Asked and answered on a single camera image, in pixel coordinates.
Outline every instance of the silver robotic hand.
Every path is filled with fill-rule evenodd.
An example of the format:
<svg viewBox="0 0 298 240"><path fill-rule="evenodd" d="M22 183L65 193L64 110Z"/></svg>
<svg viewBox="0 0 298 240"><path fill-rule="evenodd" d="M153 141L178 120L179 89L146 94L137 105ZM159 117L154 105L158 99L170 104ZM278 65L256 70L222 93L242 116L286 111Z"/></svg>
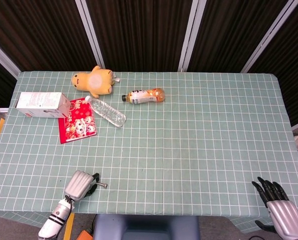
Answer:
<svg viewBox="0 0 298 240"><path fill-rule="evenodd" d="M76 171L68 186L64 190L65 198L54 209L50 217L38 233L38 240L57 240L58 235L69 218L73 204L84 197L90 196L98 185L106 188L108 184L99 182L98 173L89 175L82 171Z"/></svg>
<svg viewBox="0 0 298 240"><path fill-rule="evenodd" d="M276 233L284 240L298 240L297 207L277 182L270 182L261 177L258 177L258 180L262 187L255 181L252 181L252 184L267 207L274 226L264 225L258 220L255 223L264 231Z"/></svg>

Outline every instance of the cardboard box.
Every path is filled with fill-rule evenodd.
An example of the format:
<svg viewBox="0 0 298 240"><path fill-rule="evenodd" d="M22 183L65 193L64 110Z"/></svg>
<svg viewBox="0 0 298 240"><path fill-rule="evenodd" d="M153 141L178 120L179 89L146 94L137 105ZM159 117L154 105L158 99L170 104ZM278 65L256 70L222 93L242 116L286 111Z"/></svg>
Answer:
<svg viewBox="0 0 298 240"><path fill-rule="evenodd" d="M70 104L61 92L22 92L16 108L28 117L66 118Z"/></svg>

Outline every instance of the clear water bottle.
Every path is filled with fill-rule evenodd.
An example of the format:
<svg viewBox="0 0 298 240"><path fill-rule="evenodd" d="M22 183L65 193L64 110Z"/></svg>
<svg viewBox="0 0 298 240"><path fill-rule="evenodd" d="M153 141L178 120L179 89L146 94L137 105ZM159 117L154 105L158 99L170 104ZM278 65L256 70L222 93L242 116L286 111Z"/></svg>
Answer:
<svg viewBox="0 0 298 240"><path fill-rule="evenodd" d="M91 108L101 117L107 119L110 123L117 126L118 128L123 126L126 120L124 114L114 109L110 105L106 104L105 102L94 97L86 96L85 100L86 102L90 103Z"/></svg>

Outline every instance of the table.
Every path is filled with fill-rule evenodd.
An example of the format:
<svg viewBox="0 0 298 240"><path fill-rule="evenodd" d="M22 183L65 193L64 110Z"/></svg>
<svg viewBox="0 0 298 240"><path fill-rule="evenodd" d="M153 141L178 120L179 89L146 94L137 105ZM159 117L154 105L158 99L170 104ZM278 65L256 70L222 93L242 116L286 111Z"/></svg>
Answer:
<svg viewBox="0 0 298 240"><path fill-rule="evenodd" d="M73 72L22 72L0 135L0 216L34 226L63 198L76 170L101 173L76 213L226 216L244 232L268 213L251 181L281 183L298 207L298 152L278 80L270 74L117 72L100 99L123 112L116 128L96 115L98 135L59 143L57 119L25 117L21 92L87 92ZM162 87L163 103L129 104L121 95Z"/></svg>

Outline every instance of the plastic bottle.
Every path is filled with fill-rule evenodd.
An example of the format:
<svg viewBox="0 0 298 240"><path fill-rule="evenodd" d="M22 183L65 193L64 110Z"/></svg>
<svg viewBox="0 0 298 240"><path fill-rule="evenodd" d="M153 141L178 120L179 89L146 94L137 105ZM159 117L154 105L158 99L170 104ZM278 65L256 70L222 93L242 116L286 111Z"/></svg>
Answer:
<svg viewBox="0 0 298 240"><path fill-rule="evenodd" d="M164 91L161 88L150 90L133 90L127 95L122 95L122 101L132 104L141 104L146 102L163 102Z"/></svg>
<svg viewBox="0 0 298 240"><path fill-rule="evenodd" d="M110 123L117 126L118 128L123 126L126 120L124 114L94 97L86 96L85 100L90 103L91 108L101 117L107 119Z"/></svg>

